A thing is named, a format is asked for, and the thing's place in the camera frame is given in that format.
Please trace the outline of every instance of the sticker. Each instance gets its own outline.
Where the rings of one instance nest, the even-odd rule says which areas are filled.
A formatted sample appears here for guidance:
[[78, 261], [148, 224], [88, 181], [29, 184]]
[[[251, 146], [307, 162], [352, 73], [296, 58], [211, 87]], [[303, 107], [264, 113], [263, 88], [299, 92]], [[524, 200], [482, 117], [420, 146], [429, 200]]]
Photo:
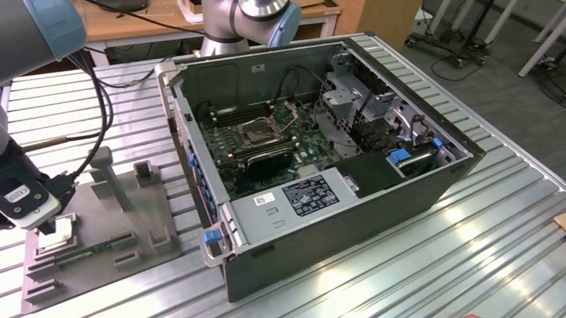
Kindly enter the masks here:
[[269, 203], [269, 202], [275, 201], [273, 194], [271, 192], [265, 193], [265, 194], [260, 195], [259, 197], [255, 197], [253, 201], [255, 201], [256, 206], [260, 206], [265, 203]]
[[316, 176], [284, 187], [283, 193], [289, 200], [295, 213], [300, 217], [339, 202], [321, 176]]
[[252, 73], [263, 72], [264, 70], [265, 70], [265, 64], [253, 65], [251, 67]]
[[9, 203], [16, 203], [29, 194], [29, 192], [29, 188], [25, 186], [25, 184], [22, 184], [4, 196], [4, 199]]

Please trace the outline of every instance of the blue latch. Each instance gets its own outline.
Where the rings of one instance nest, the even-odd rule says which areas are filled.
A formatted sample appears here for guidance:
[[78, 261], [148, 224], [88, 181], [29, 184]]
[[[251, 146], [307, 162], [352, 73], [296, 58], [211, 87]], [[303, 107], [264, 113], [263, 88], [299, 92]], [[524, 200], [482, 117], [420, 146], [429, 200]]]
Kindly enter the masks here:
[[440, 148], [440, 146], [441, 146], [441, 140], [439, 140], [437, 138], [432, 139], [432, 145], [433, 145], [436, 148]]
[[221, 231], [220, 230], [212, 230], [203, 233], [204, 238], [204, 244], [209, 245], [212, 243], [221, 241]]
[[194, 154], [190, 154], [188, 156], [188, 166], [192, 168], [193, 166], [196, 166], [196, 157]]
[[393, 164], [397, 164], [399, 162], [401, 162], [403, 160], [407, 160], [408, 158], [409, 158], [409, 153], [407, 149], [393, 150], [388, 154], [388, 159], [391, 160]]

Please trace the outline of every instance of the power supply label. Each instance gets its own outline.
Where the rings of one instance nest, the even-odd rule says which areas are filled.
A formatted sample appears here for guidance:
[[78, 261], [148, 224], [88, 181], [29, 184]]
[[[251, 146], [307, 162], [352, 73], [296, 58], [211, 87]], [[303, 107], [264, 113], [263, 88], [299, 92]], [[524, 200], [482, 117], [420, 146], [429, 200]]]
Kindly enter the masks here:
[[324, 178], [316, 176], [283, 188], [295, 213], [304, 217], [339, 202]]

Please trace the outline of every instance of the motherboard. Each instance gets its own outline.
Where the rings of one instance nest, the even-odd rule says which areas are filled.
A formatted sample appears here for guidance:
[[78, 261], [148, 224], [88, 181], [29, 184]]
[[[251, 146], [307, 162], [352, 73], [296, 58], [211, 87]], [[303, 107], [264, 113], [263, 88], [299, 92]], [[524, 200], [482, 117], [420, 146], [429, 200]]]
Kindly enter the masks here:
[[200, 132], [232, 200], [300, 179], [340, 160], [312, 116], [313, 103], [281, 102], [271, 115]]

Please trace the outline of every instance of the caster wheel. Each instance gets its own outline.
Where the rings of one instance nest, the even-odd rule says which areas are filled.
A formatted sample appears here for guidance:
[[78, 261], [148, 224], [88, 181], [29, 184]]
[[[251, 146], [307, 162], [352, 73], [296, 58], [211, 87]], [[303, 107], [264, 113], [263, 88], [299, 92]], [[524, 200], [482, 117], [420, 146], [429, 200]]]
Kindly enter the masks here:
[[416, 41], [413, 40], [413, 39], [408, 39], [407, 40], [407, 42], [405, 42], [405, 44], [407, 44], [407, 46], [409, 47], [409, 48], [412, 48], [413, 46], [415, 46], [415, 43], [416, 43]]

